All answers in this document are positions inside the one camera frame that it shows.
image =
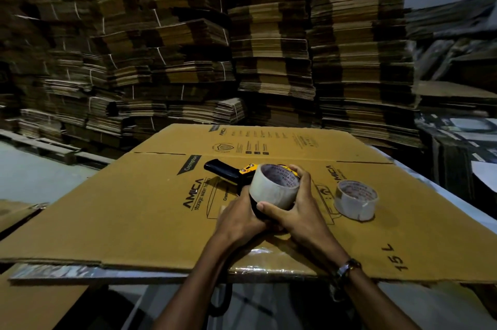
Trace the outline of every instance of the wristwatch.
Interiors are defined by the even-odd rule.
[[[335,281],[338,287],[343,287],[345,282],[348,280],[350,272],[355,268],[361,268],[362,265],[355,259],[350,259],[346,264],[341,266],[335,274]]]

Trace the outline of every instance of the person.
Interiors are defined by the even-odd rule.
[[[311,176],[300,166],[289,165],[300,177],[295,205],[289,211],[261,202],[257,208],[288,231],[299,245],[334,273],[351,256],[330,232],[311,193]],[[222,211],[216,230],[205,245],[192,272],[154,323],[154,330],[201,329],[218,277],[228,257],[258,234],[272,229],[274,222],[255,217],[246,186],[240,196]],[[348,272],[343,284],[362,321],[369,330],[419,330],[361,268]]]

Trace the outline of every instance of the clear packing tape roll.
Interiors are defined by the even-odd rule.
[[[259,165],[250,185],[250,196],[256,203],[269,202],[281,209],[292,207],[299,191],[297,176],[281,165]]]
[[[357,181],[342,181],[335,195],[338,212],[352,220],[368,221],[374,217],[378,194],[374,189]]]

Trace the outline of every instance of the concrete floor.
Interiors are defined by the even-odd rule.
[[[52,203],[96,174],[82,166],[66,166],[43,157],[18,151],[0,142],[0,199],[27,203]],[[135,305],[123,326],[148,329],[177,290],[176,285],[113,286]],[[433,289],[414,284],[386,284],[380,288],[424,330],[451,329],[497,330],[494,321],[469,290],[457,284],[442,283]],[[322,284],[237,284],[227,313],[210,319],[210,330],[320,328],[321,317],[330,321],[328,328],[342,327],[343,311],[329,302],[327,287]],[[216,290],[213,302],[220,304]],[[139,321],[134,314],[145,313]]]

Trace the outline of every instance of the person's left hand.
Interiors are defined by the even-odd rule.
[[[217,220],[214,237],[227,242],[232,250],[268,229],[268,225],[253,214],[248,188],[242,189],[240,196],[219,214]]]

